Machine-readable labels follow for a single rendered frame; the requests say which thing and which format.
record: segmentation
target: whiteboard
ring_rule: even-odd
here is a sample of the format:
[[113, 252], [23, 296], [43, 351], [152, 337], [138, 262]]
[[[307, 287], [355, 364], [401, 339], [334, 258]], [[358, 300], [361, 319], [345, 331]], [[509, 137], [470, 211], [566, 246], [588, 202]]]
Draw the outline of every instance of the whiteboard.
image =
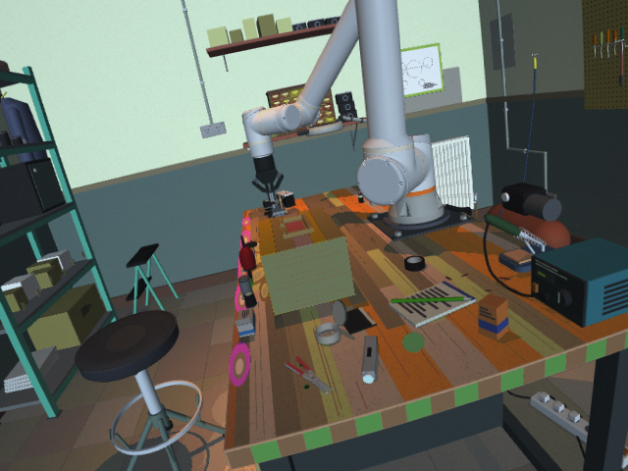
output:
[[405, 98], [445, 90], [440, 44], [401, 49], [401, 68]]

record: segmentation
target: green shelf frame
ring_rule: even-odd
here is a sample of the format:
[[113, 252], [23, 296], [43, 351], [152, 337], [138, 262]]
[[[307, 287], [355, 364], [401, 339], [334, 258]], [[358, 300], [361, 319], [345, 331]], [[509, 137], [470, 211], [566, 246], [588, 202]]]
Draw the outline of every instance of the green shelf frame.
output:
[[6, 335], [9, 337], [9, 340], [18, 355], [18, 359], [22, 362], [26, 374], [32, 383], [32, 390], [5, 393], [4, 388], [2, 388], [2, 391], [0, 391], [0, 411], [17, 409], [40, 403], [48, 417], [55, 418], [58, 417], [61, 412], [57, 407], [57, 400], [77, 371], [77, 367], [74, 364], [74, 358], [79, 347], [76, 346], [73, 348], [59, 350], [59, 359], [55, 363], [55, 366], [53, 366], [52, 370], [46, 375], [46, 379], [44, 379], [37, 367], [37, 364], [32, 358], [32, 354], [24, 338], [24, 333], [46, 312], [47, 309], [58, 301], [61, 296], [68, 292], [68, 290], [71, 289], [88, 272], [91, 272], [94, 277], [96, 287], [98, 288], [98, 292], [105, 305], [106, 311], [89, 336], [91, 337], [102, 327], [115, 322], [117, 320], [117, 315], [111, 302], [109, 291], [107, 291], [107, 288], [105, 287], [102, 274], [100, 273], [100, 269], [98, 268], [98, 264], [94, 258], [91, 243], [89, 242], [89, 238], [85, 232], [72, 189], [68, 183], [68, 176], [66, 175], [66, 171], [59, 157], [59, 150], [57, 149], [55, 139], [52, 135], [52, 131], [50, 130], [50, 123], [48, 122], [48, 117], [46, 116], [46, 112], [41, 101], [41, 95], [39, 94], [39, 88], [37, 87], [37, 82], [32, 72], [32, 68], [24, 67], [23, 71], [23, 74], [0, 71], [0, 88], [18, 83], [23, 83], [28, 86], [28, 91], [30, 92], [30, 97], [32, 98], [32, 103], [34, 105], [39, 124], [41, 125], [44, 141], [36, 144], [16, 145], [11, 146], [8, 149], [0, 149], [0, 168], [6, 167], [4, 156], [19, 154], [22, 152], [32, 152], [36, 150], [47, 150], [50, 153], [50, 160], [52, 161], [55, 172], [57, 173], [57, 178], [59, 179], [59, 184], [66, 199], [66, 204], [40, 216], [16, 221], [14, 223], [3, 224], [0, 226], [0, 246], [12, 242], [17, 238], [27, 236], [32, 252], [35, 257], [39, 259], [44, 254], [41, 251], [41, 245], [37, 239], [35, 229], [66, 214], [70, 214], [77, 230], [78, 238], [80, 239], [80, 243], [83, 248], [82, 255], [85, 259], [76, 262], [75, 266], [66, 272], [66, 275], [57, 285], [52, 288], [44, 289], [41, 292], [41, 296], [37, 299], [33, 299], [24, 311], [16, 313], [12, 312], [6, 297], [4, 295], [0, 295], [0, 322], [2, 323], [3, 328], [3, 330], [0, 331], [0, 335]]

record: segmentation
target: striped table edge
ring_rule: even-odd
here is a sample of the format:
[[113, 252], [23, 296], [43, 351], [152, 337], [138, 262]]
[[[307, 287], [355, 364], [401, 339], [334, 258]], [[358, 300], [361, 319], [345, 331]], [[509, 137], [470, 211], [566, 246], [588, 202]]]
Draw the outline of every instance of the striped table edge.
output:
[[246, 445], [225, 450], [232, 469], [251, 466], [290, 456], [321, 446], [379, 432], [396, 425], [422, 419], [495, 394], [534, 383], [548, 376], [582, 366], [628, 348], [628, 331], [622, 331], [592, 343], [562, 351], [554, 356], [525, 366], [505, 371], [477, 383], [463, 385], [428, 397], [372, 414], [326, 425], [317, 429], [281, 437], [257, 445]]

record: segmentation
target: wooden workbench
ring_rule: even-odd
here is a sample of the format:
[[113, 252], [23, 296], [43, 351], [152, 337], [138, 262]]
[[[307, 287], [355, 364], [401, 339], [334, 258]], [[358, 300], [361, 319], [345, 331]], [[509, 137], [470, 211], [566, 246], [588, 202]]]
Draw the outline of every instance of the wooden workbench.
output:
[[[246, 383], [230, 385], [225, 454], [233, 469], [290, 456], [418, 420], [532, 383], [626, 347], [628, 314], [581, 328], [540, 301], [498, 285], [488, 272], [482, 249], [484, 224], [467, 223], [436, 233], [391, 242], [365, 221], [387, 208], [358, 203], [356, 187], [296, 200], [291, 212], [324, 209], [347, 240], [355, 296], [345, 305], [362, 307], [376, 327], [322, 346], [314, 331], [331, 322], [329, 304], [275, 316], [263, 267], [253, 272], [257, 333], [245, 340], [251, 352]], [[264, 243], [258, 222], [262, 209], [246, 211], [245, 239]], [[496, 276], [512, 288], [530, 292], [530, 275], [499, 264], [497, 256], [518, 240], [490, 228], [487, 249]], [[428, 268], [407, 272], [403, 259], [419, 254]], [[508, 300], [509, 329], [501, 340], [479, 333], [478, 304], [415, 329], [397, 315], [389, 300], [442, 281], [481, 300], [493, 293]], [[409, 332], [425, 338], [418, 353], [404, 350]], [[361, 381], [363, 339], [377, 336], [378, 381]], [[234, 344], [240, 339], [234, 331]], [[299, 355], [333, 389], [324, 395], [286, 366]]]

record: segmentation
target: stool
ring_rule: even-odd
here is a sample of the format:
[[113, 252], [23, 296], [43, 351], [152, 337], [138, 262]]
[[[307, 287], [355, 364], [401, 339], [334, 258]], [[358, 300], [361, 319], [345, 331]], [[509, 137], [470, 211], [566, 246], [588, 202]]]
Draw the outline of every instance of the stool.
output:
[[[172, 444], [185, 435], [193, 425], [217, 432], [222, 436], [225, 435], [225, 429], [222, 427], [208, 424], [199, 419], [200, 410], [203, 406], [203, 396], [197, 385], [187, 381], [171, 381], [155, 387], [148, 375], [146, 369], [163, 358], [173, 347], [178, 337], [179, 327], [177, 326], [177, 318], [173, 314], [166, 311], [146, 311], [120, 319], [96, 332], [80, 346], [75, 356], [78, 370], [89, 381], [108, 383], [135, 376], [141, 393], [123, 407], [109, 430], [109, 439], [116, 449], [131, 456], [128, 471], [133, 469], [140, 455], [164, 448], [168, 453], [173, 470], [180, 471], [175, 453], [172, 450]], [[196, 412], [192, 417], [173, 412], [162, 405], [156, 390], [168, 386], [187, 386], [196, 390]], [[123, 438], [116, 433], [116, 425], [124, 413], [142, 398], [148, 407], [148, 420], [137, 446], [135, 449], [131, 449]], [[180, 432], [169, 438], [168, 431], [173, 428], [171, 418], [186, 422], [186, 425]], [[142, 449], [151, 426], [159, 430], [163, 443]], [[123, 446], [119, 446], [115, 439], [118, 439]]]
[[[152, 245], [145, 245], [141, 247], [127, 264], [127, 268], [135, 267], [135, 284], [133, 285], [133, 289], [127, 296], [127, 301], [133, 300], [133, 314], [137, 313], [137, 299], [142, 295], [142, 293], [144, 292], [146, 288], [148, 288], [148, 293], [146, 294], [146, 305], [148, 305], [149, 293], [152, 292], [153, 297], [155, 298], [155, 300], [157, 301], [157, 304], [159, 305], [159, 308], [162, 311], [164, 310], [163, 304], [157, 297], [157, 294], [155, 294], [153, 287], [150, 285], [150, 281], [153, 278], [150, 276], [151, 258], [155, 259], [155, 263], [157, 264], [157, 267], [161, 271], [161, 274], [166, 279], [166, 283], [175, 294], [175, 298], [179, 299], [179, 295], [173, 288], [172, 284], [170, 283], [170, 280], [168, 280], [168, 277], [166, 276], [166, 272], [164, 272], [164, 269], [161, 268], [161, 264], [159, 263], [159, 260], [157, 260], [157, 255], [155, 255], [155, 251], [157, 250], [157, 247], [159, 247], [158, 243], [153, 243]], [[141, 271], [141, 267], [140, 267], [140, 265], [144, 265], [144, 264], [147, 267], [146, 275], [144, 275], [144, 272]], [[137, 275], [141, 275], [141, 280], [139, 280], [139, 284], [137, 283]]]

